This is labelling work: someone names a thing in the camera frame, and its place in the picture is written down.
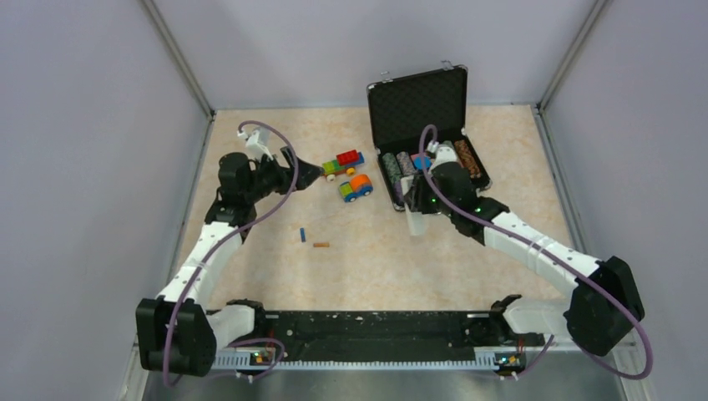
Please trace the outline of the white remote control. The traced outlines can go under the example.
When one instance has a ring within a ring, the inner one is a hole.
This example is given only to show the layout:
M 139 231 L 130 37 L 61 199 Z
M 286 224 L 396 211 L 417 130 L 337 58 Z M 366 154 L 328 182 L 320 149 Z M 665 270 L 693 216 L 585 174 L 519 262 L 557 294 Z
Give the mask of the white remote control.
M 427 231 L 427 220 L 424 214 L 406 210 L 407 226 L 410 236 L 422 236 Z

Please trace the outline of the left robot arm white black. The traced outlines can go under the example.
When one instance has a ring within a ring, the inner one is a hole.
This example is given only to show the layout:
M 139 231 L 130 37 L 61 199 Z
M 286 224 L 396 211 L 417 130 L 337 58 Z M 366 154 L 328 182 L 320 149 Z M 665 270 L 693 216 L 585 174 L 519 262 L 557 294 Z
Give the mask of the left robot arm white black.
M 256 203 L 272 193 L 287 196 L 304 190 L 323 173 L 288 147 L 281 153 L 285 165 L 274 155 L 233 152 L 220 158 L 219 185 L 195 246 L 169 284 L 136 308 L 143 369 L 161 372 L 164 379 L 171 374 L 204 377 L 217 352 L 235 340 L 252 346 L 265 340 L 268 324 L 258 317 L 260 303 L 230 302 L 215 312 L 208 312 L 206 304 L 226 263 L 263 220 Z

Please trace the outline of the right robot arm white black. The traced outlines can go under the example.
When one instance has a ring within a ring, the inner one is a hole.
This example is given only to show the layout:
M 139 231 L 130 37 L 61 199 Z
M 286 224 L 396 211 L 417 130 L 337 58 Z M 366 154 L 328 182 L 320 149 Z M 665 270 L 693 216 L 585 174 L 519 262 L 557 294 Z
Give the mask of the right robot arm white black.
M 445 162 L 429 175 L 419 170 L 402 178 L 402 195 L 409 214 L 446 216 L 458 233 L 519 261 L 566 297 L 557 307 L 514 301 L 489 322 L 496 342 L 511 344 L 526 332 L 561 334 L 605 356 L 645 317 L 626 261 L 603 261 L 546 236 L 504 203 L 479 195 L 458 164 Z

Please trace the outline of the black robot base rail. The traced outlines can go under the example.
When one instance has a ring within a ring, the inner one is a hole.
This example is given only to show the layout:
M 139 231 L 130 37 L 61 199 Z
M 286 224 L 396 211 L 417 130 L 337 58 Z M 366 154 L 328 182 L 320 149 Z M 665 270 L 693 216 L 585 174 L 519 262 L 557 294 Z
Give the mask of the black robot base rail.
M 511 373 L 546 343 L 541 334 L 512 332 L 498 312 L 480 311 L 271 311 L 248 339 L 219 351 L 212 368 Z

